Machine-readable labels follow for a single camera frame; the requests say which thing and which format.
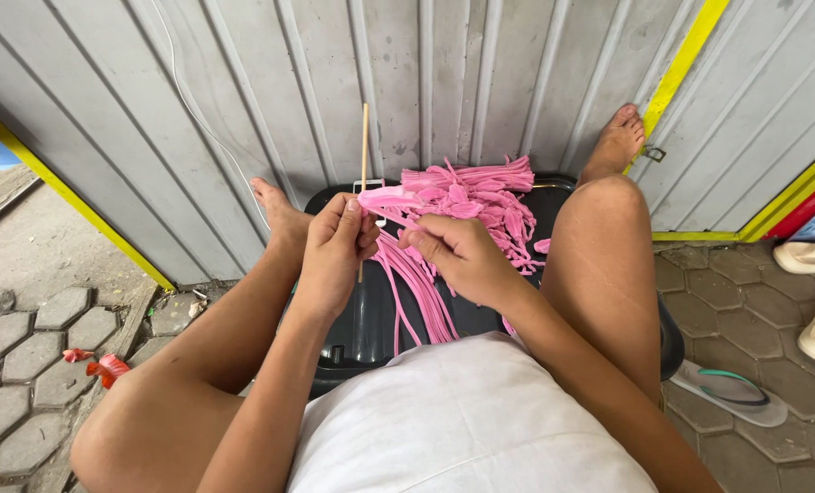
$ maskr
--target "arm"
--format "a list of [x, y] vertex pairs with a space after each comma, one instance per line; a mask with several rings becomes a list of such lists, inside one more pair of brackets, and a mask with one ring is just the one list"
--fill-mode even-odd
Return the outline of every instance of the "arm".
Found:
[[721, 491], [672, 424], [514, 269], [477, 220], [427, 214], [400, 246], [415, 247], [459, 294], [499, 311], [529, 353], [599, 420], [664, 492]]
[[[282, 491], [325, 336], [344, 310], [359, 259], [377, 250], [373, 217], [361, 219], [352, 194], [338, 194], [310, 223], [292, 305], [249, 396], [210, 460], [199, 492]], [[362, 235], [361, 229], [371, 234]]]

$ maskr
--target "smartphone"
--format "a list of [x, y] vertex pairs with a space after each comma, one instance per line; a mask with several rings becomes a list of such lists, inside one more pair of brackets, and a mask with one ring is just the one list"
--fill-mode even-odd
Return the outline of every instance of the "smartphone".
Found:
[[[373, 190], [373, 189], [380, 189], [386, 185], [383, 180], [365, 180], [365, 189], [366, 190]], [[356, 180], [353, 182], [353, 193], [358, 194], [358, 192], [362, 191], [362, 180]], [[377, 222], [374, 223], [378, 227], [383, 227], [387, 225], [387, 219], [381, 218], [380, 216], [377, 217]]]

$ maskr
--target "green flip-flop strap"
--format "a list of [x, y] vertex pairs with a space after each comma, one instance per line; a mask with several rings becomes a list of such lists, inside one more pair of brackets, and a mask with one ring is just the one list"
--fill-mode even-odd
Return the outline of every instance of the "green flip-flop strap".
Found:
[[730, 372], [724, 371], [724, 370], [716, 370], [716, 369], [708, 369], [708, 368], [699, 368], [697, 370], [697, 373], [700, 374], [700, 375], [726, 376], [728, 378], [735, 378], [737, 380], [742, 380], [742, 382], [745, 382], [748, 385], [751, 385], [752, 387], [757, 388], [757, 390], [763, 396], [762, 398], [757, 399], [755, 401], [742, 401], [742, 400], [738, 400], [738, 399], [722, 398], [719, 395], [712, 392], [711, 390], [709, 390], [708, 388], [706, 388], [705, 386], [703, 386], [703, 385], [699, 386], [700, 390], [704, 391], [706, 394], [712, 396], [713, 398], [720, 399], [722, 401], [727, 401], [727, 402], [733, 403], [733, 404], [739, 404], [739, 405], [760, 406], [760, 405], [769, 404], [769, 395], [766, 392], [763, 391], [763, 388], [760, 388], [757, 385], [754, 385], [752, 382], [749, 382], [748, 379], [746, 379], [746, 378], [744, 378], [744, 377], [742, 377], [740, 375], [736, 375], [735, 373], [730, 373]]

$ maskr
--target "red trim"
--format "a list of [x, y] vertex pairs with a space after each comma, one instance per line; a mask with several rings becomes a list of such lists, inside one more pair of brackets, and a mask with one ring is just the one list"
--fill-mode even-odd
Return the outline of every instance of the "red trim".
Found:
[[785, 216], [785, 219], [773, 226], [767, 234], [763, 236], [764, 240], [778, 239], [786, 240], [790, 238], [795, 232], [799, 231], [810, 219], [815, 217], [815, 191], [812, 195], [808, 196], [796, 209], [792, 210], [790, 214]]

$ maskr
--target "hand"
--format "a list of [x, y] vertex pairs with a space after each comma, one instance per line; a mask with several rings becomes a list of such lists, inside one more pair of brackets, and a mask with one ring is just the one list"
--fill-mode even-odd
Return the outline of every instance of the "hand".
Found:
[[361, 261], [377, 252], [377, 216], [362, 218], [355, 194], [339, 193], [310, 221], [295, 301], [331, 320], [347, 304]]
[[509, 299], [520, 296], [521, 289], [530, 286], [478, 219], [425, 214], [416, 224], [427, 232], [405, 230], [399, 247], [416, 248], [469, 301], [502, 312]]

